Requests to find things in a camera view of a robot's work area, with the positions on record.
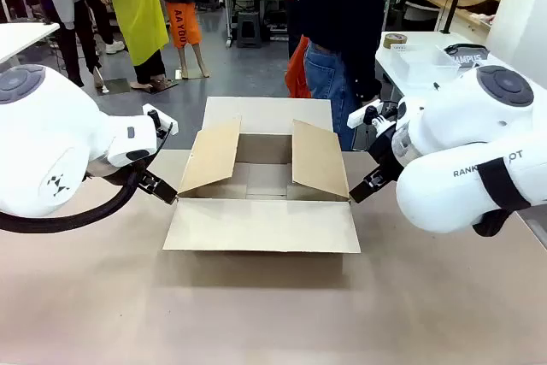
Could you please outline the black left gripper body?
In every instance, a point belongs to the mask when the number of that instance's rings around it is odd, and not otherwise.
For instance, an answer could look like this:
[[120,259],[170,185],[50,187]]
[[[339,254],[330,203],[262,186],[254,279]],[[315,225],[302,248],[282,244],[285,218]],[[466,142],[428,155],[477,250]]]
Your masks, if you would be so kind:
[[148,162],[135,162],[135,169],[138,171],[138,187],[140,189],[154,189],[155,178],[148,171]]

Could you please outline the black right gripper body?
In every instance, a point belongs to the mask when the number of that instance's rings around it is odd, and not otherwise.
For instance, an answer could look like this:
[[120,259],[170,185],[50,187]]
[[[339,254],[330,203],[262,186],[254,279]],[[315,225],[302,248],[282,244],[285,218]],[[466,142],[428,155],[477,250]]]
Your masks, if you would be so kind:
[[391,125],[379,134],[368,149],[368,154],[377,162],[378,167],[371,173],[374,178],[397,180],[403,166],[396,159],[391,142],[396,126]]

